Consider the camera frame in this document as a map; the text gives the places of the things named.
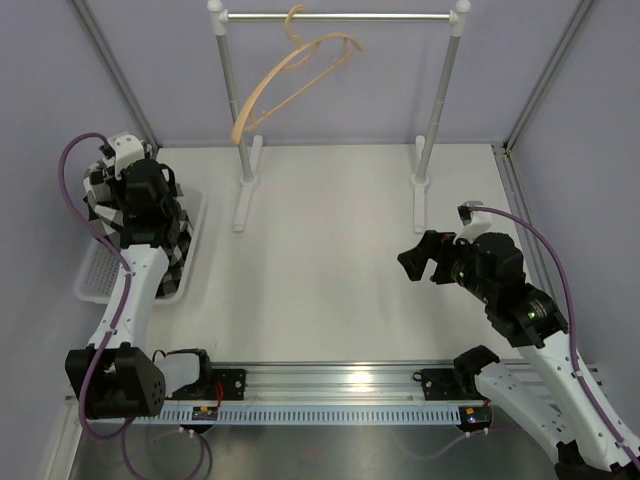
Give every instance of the white basket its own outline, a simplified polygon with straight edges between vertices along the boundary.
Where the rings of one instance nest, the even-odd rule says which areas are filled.
[[[187,260],[182,270],[182,278],[178,291],[165,298],[156,298],[156,305],[168,305],[182,298],[189,279],[191,263],[195,257],[195,248],[200,236],[200,227],[204,218],[205,198],[197,190],[182,185],[187,213],[193,225],[193,236],[189,244]],[[118,275],[118,260],[97,240],[93,240],[82,261],[80,272],[73,286],[73,293],[78,300],[106,305],[113,291]]]

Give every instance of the metal frame pole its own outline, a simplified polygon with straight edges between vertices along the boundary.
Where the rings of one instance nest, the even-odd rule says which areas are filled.
[[[224,10],[223,22],[284,22],[287,13],[233,13]],[[451,13],[296,13],[299,22],[448,22]]]
[[[444,59],[444,66],[442,67],[442,74],[440,75],[440,83],[438,85],[438,94],[436,95],[436,100],[433,103],[429,130],[425,137],[424,148],[422,149],[418,171],[416,172],[416,180],[418,181],[424,181],[427,176],[427,167],[429,166],[431,151],[433,150],[433,144],[436,141],[436,134],[438,133],[438,127],[440,126],[440,117],[442,116],[444,99],[447,95],[447,88],[449,87],[449,80],[451,80],[451,72],[453,71],[453,64],[456,59],[456,53],[458,53],[459,44],[460,37],[454,37],[453,35],[449,37],[447,55]]]
[[[452,19],[454,19],[454,21],[450,22],[453,26],[451,28],[451,36],[449,37],[449,45],[447,46],[447,54],[442,67],[442,73],[440,74],[438,94],[436,95],[436,100],[433,104],[429,130],[427,131],[424,148],[422,149],[422,154],[420,156],[418,170],[414,177],[414,181],[417,183],[426,182],[427,167],[429,166],[431,151],[433,150],[433,144],[435,143],[436,134],[438,133],[440,117],[442,116],[442,108],[444,107],[444,99],[447,95],[447,88],[449,87],[449,81],[451,80],[453,64],[456,60],[456,54],[458,53],[460,37],[464,30],[465,17],[467,13],[469,13],[470,9],[471,5],[468,0],[458,0],[455,10],[452,12]]]
[[[505,149],[507,153],[510,153],[511,150],[513,150],[513,146],[518,141],[518,138],[520,138],[522,131],[529,123],[529,120],[531,119],[533,113],[537,110],[538,105],[540,105],[545,92],[549,88],[549,85],[551,85],[551,81],[558,71],[558,67],[561,65],[567,51],[577,38],[578,33],[580,32],[582,26],[586,23],[587,18],[589,17],[597,3],[598,0],[580,0],[580,3],[573,11],[569,23],[562,32],[560,40],[558,40],[558,43],[553,49],[553,53],[549,57],[549,60],[547,60],[547,63],[544,66],[540,77],[538,77],[533,90],[531,90],[531,93],[529,94],[529,98],[527,98],[527,101],[525,102],[525,105],[522,108],[522,111],[520,112],[515,125],[511,129],[511,132],[509,133],[509,136],[505,141]]]
[[[226,31],[224,34],[219,35],[216,33],[216,41],[218,42],[218,50],[220,51],[220,60],[222,61],[222,71],[224,72],[224,83],[227,86],[227,96],[229,97],[229,107],[231,107],[231,118],[233,123],[236,123],[238,113],[240,109],[238,107],[238,93],[236,91],[235,77],[233,76],[233,69],[231,67],[231,56],[229,55],[229,44],[227,42]],[[242,165],[242,176],[245,180],[250,181],[253,179],[253,172],[251,171],[251,164],[249,162],[249,152],[247,151],[247,144],[244,140],[244,135],[240,137],[240,143],[238,143],[238,152],[240,153],[240,164]]]
[[[68,3],[76,15],[78,23],[80,23],[80,26],[91,42],[98,60],[100,60],[100,63],[102,63],[103,67],[107,71],[107,75],[111,79],[111,82],[120,96],[125,109],[129,113],[131,120],[136,124],[136,128],[139,130],[139,133],[144,135],[147,142],[154,150],[157,151],[160,147],[160,142],[158,141],[149,120],[144,114],[142,107],[133,94],[133,90],[131,90],[120,66],[116,62],[115,57],[111,52],[111,48],[107,43],[107,39],[102,32],[98,21],[93,15],[91,8],[85,0],[68,0]]]

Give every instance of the clothes hanger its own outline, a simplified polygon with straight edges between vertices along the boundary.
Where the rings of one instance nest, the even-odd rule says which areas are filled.
[[[351,58],[354,51],[356,50],[360,52],[362,51],[362,46],[360,45],[360,42],[358,42],[351,35],[347,35],[346,33],[329,33],[327,35],[323,35],[322,37],[316,38],[315,40],[311,40],[310,42],[302,43],[302,38],[300,37],[300,35],[296,35],[291,31],[291,20],[296,13],[302,12],[304,10],[306,10],[306,7],[304,5],[296,5],[289,11],[289,14],[287,15],[287,19],[284,22],[284,31],[287,38],[295,42],[296,49],[293,52],[291,52],[289,55],[287,55],[285,58],[283,58],[282,61],[278,63],[275,67],[273,67],[273,69],[271,69],[271,71],[258,84],[258,86],[255,88],[253,93],[249,95],[249,98],[247,99],[244,106],[242,107],[242,110],[240,110],[240,113],[238,114],[238,118],[236,119],[236,123],[233,125],[233,129],[231,130],[231,140],[233,141],[233,143],[235,144],[240,143],[240,138],[242,137],[243,133],[255,130],[258,126],[264,123],[268,118],[275,115],[277,112],[282,110],[282,108],[284,108],[286,105],[291,103],[295,98],[299,97],[304,92],[306,92],[311,86],[318,83],[320,80],[322,80],[324,77],[329,75],[329,73],[333,72],[340,65],[343,65],[347,60]],[[264,89],[267,87],[267,85],[269,85],[271,80],[273,80],[281,72],[290,72],[291,70],[295,70],[296,68],[301,67],[302,65],[307,63],[309,60],[311,60],[311,58],[313,58],[313,56],[318,51],[320,44],[322,44],[326,40],[331,40],[334,38],[342,39],[342,57],[335,60],[329,68],[327,68],[324,72],[322,72],[316,78],[314,78],[309,83],[307,83],[304,87],[302,87],[300,90],[295,92],[293,95],[289,96],[289,98],[287,98],[286,100],[284,100],[283,102],[278,104],[276,107],[272,108],[271,110],[263,111],[262,116],[260,118],[256,118],[255,113],[253,111],[254,105],[258,101],[258,98],[260,97],[260,95],[262,95],[262,92],[264,91]],[[291,63],[301,53],[306,52],[307,50],[308,50],[307,54],[302,59],[296,61],[295,63]]]

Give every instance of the white floor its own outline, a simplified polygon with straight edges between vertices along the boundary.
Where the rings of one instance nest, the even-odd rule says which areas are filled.
[[[460,287],[411,283],[413,145],[267,147],[247,230],[231,229],[235,148],[162,149],[208,195],[184,299],[154,309],[147,350],[202,347],[214,361],[451,360],[484,344],[518,358]],[[489,145],[436,145],[428,228],[456,231],[466,200],[508,209]],[[495,230],[516,238],[513,225]]]

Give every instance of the clothing rack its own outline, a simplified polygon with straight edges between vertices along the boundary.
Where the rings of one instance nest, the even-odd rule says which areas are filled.
[[[284,22],[287,13],[235,13],[224,8],[220,0],[209,0],[207,8],[211,15],[213,31],[218,43],[222,70],[224,72],[231,118],[236,122],[240,107],[238,105],[238,93],[231,65],[231,53],[227,40],[227,25],[229,23],[259,23],[259,22]],[[413,230],[422,233],[426,227],[426,190],[429,185],[427,168],[431,159],[431,152],[435,142],[442,108],[444,106],[451,72],[458,52],[460,37],[464,30],[467,13],[471,9],[469,0],[458,0],[453,10],[448,13],[297,13],[296,22],[438,22],[448,23],[451,28],[447,53],[440,74],[438,93],[433,104],[431,120],[425,136],[416,137],[417,168],[411,177],[413,189]],[[249,207],[253,192],[258,185],[258,164],[262,152],[263,139],[261,135],[255,135],[252,141],[251,153],[247,149],[244,138],[240,139],[238,151],[242,165],[242,177],[240,178],[240,197],[233,222],[233,230],[243,232],[246,228]]]

